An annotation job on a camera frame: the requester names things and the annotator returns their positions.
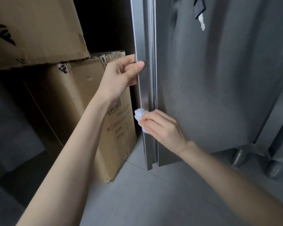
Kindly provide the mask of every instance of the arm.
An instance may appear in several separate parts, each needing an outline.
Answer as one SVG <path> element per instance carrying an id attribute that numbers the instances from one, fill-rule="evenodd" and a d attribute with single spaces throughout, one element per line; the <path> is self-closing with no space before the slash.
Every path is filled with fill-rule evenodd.
<path id="1" fill-rule="evenodd" d="M 134 60 L 130 55 L 107 65 L 97 93 L 17 226 L 80 224 L 106 111 L 136 83 L 144 66 L 143 62 L 134 64 Z"/>
<path id="2" fill-rule="evenodd" d="M 155 110 L 140 124 L 188 163 L 240 218 L 251 225 L 283 225 L 283 203 L 186 139 L 177 121 Z"/>

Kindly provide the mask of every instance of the left hand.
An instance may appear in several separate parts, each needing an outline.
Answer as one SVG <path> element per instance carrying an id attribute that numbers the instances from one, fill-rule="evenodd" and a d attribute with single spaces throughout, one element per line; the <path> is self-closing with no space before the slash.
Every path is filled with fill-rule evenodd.
<path id="1" fill-rule="evenodd" d="M 97 94 L 114 102 L 128 86 L 137 83 L 137 75 L 143 69 L 144 62 L 135 63 L 135 55 L 128 55 L 107 64 Z"/>

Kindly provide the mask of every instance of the fingernail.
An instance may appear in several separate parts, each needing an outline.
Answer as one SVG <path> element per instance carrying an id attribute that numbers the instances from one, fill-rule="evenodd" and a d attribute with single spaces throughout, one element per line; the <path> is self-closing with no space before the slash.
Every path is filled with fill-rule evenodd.
<path id="1" fill-rule="evenodd" d="M 138 61 L 137 65 L 139 66 L 139 68 L 143 68 L 144 67 L 144 62 L 143 61 Z"/>

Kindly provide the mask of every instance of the right hand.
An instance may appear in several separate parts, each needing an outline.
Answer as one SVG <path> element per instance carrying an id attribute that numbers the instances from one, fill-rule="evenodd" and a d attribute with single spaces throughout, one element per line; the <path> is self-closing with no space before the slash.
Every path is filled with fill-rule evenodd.
<path id="1" fill-rule="evenodd" d="M 180 155 L 187 149 L 189 140 L 184 136 L 178 122 L 162 111 L 156 109 L 145 113 L 140 124 L 150 135 L 175 154 Z"/>

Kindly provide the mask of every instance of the refrigerator leg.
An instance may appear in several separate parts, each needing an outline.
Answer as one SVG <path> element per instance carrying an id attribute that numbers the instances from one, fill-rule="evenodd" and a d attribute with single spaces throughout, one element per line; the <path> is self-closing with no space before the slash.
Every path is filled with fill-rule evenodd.
<path id="1" fill-rule="evenodd" d="M 245 162 L 248 154 L 248 151 L 236 149 L 232 159 L 232 166 L 235 168 L 240 167 Z"/>
<path id="2" fill-rule="evenodd" d="M 283 163 L 271 160 L 265 174 L 270 179 L 276 179 L 282 171 Z"/>

